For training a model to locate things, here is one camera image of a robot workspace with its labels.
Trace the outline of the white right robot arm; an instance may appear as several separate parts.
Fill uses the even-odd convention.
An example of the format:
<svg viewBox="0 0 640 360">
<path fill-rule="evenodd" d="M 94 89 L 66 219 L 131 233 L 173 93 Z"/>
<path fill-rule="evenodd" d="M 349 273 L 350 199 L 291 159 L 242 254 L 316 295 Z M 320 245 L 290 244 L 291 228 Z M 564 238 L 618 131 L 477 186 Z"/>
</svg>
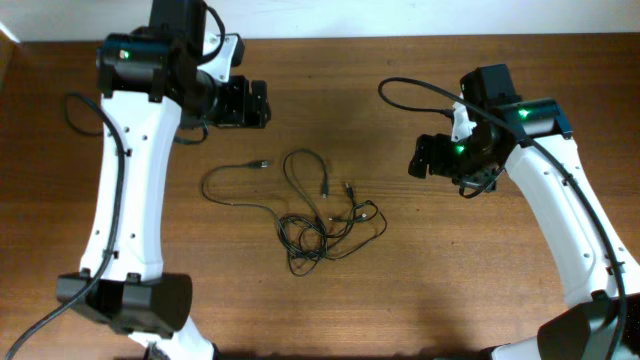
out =
<svg viewBox="0 0 640 360">
<path fill-rule="evenodd" d="M 420 136 L 408 172 L 449 178 L 466 197 L 507 174 L 543 232 L 568 306 L 535 336 L 480 358 L 638 358 L 639 265 L 590 186 L 560 105 L 523 100 L 504 64 L 479 67 L 460 86 L 451 134 Z"/>
</svg>

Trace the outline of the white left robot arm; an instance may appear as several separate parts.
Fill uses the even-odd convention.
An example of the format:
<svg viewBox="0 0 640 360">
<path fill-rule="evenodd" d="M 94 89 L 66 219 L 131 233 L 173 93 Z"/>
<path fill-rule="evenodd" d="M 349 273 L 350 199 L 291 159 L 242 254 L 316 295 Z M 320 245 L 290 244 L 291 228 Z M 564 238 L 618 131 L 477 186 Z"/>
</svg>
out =
<svg viewBox="0 0 640 360">
<path fill-rule="evenodd" d="M 77 272 L 58 278 L 63 307 L 142 344 L 149 359 L 212 359 L 191 318 L 191 278 L 164 271 L 161 219 L 179 129 L 262 128 L 267 87 L 231 74 L 242 39 L 209 33 L 203 1 L 156 1 L 150 20 L 97 52 L 103 156 L 92 232 Z"/>
</svg>

